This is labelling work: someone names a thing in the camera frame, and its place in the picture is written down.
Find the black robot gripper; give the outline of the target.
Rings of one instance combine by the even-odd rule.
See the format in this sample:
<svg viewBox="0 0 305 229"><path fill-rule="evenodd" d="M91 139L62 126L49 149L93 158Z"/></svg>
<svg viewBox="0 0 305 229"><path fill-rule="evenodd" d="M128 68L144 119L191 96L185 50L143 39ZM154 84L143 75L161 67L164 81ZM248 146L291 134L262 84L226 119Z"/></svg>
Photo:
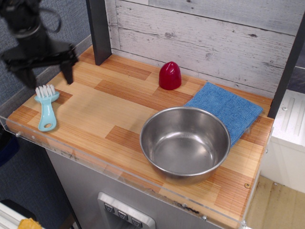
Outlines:
<svg viewBox="0 0 305 229"><path fill-rule="evenodd" d="M0 54L1 59L28 88L36 88L35 67L60 65L67 84L73 83L72 67L78 61L71 43L51 39L43 28L10 31L18 45Z"/></svg>

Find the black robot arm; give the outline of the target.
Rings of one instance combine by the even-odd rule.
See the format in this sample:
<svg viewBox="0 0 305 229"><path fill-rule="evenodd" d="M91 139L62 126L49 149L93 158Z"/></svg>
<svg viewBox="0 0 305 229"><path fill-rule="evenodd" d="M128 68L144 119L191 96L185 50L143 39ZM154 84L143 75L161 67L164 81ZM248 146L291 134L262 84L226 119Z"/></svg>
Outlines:
<svg viewBox="0 0 305 229"><path fill-rule="evenodd" d="M59 65L68 84L73 83L72 67L78 61L71 43L51 39L40 17L50 9L41 8L38 0L2 0L0 16L5 19L10 34L18 45L4 51L0 57L7 70L12 72L28 88L36 88L34 68Z"/></svg>

